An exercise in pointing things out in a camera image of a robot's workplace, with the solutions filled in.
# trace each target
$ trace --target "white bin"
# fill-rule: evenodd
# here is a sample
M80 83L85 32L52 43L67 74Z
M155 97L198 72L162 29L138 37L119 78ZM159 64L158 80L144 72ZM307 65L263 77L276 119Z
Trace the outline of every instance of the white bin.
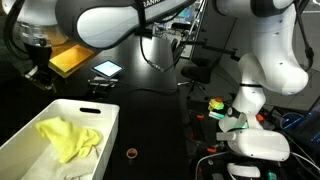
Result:
M83 108L95 109L100 113L83 112L86 110ZM103 138L99 144L101 153L94 172L85 176L85 179L103 179L118 132L119 106L59 99L52 102L0 147L1 180L18 180L26 174L37 158L50 145L47 138L40 136L35 124L38 121L57 116L82 127L96 129L102 134Z

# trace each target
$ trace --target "metal stand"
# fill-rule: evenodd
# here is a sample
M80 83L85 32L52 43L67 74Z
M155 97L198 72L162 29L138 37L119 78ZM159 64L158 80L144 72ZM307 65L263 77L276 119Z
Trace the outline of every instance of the metal stand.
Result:
M187 99L190 100L191 97L190 97L190 93L191 91L194 90L194 87L197 87L200 89L200 91L205 95L205 100L209 100L209 95L207 94L207 92L205 91L205 87L203 87L199 82L195 81L195 80L191 80L191 81L186 81L186 82L182 82L182 83L178 83L177 85L178 86L182 86L182 85L189 85L189 84L192 84L191 85L191 88L188 92L188 96L187 96Z

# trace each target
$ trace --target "black table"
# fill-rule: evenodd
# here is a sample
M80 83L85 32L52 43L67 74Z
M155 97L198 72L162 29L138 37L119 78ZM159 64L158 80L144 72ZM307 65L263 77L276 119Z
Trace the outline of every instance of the black table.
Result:
M147 58L160 66L172 62L167 40L144 39ZM94 96L87 80L95 74L90 68L104 60L112 60L125 67L119 74L116 87L107 89L103 96ZM174 70L165 73L152 69L142 58L139 39L130 37L116 48L100 53L66 81L56 82L58 92L43 92L24 79L1 90L1 114L13 129L18 130L28 120L57 98L90 100L120 106L119 132L108 168L107 179L190 179L188 156L183 135L179 96L174 93ZM153 89L171 89L159 93ZM126 151L134 147L138 156L133 161Z

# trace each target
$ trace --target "yellow cloth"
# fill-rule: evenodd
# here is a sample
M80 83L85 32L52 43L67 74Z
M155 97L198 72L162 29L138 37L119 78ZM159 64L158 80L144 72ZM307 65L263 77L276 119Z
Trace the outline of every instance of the yellow cloth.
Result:
M76 155L86 157L91 147L101 140L96 130L63 121L60 117L40 121L35 126L42 137L47 137L51 141L58 151L61 163L67 163Z

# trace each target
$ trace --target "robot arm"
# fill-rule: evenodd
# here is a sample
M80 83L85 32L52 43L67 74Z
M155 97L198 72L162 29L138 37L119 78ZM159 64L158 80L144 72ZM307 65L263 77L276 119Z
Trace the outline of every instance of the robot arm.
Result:
M16 1L2 1L6 13ZM26 44L50 47L62 44L68 38L84 47L99 50L112 48L132 34L141 24L140 15L144 16L143 23L150 24L178 13L195 2L195 0L23 1L17 21L20 26L20 36Z
M263 1L258 13L257 0L217 0L217 9L223 14L248 18L250 21L251 52L242 56L239 69L242 74L240 90L233 108L255 119L265 103L263 87L283 95L300 92L308 82L308 74L298 64L292 50L292 36L296 12L292 0ZM259 123L239 121L226 115L219 127L226 132L234 128L260 128Z

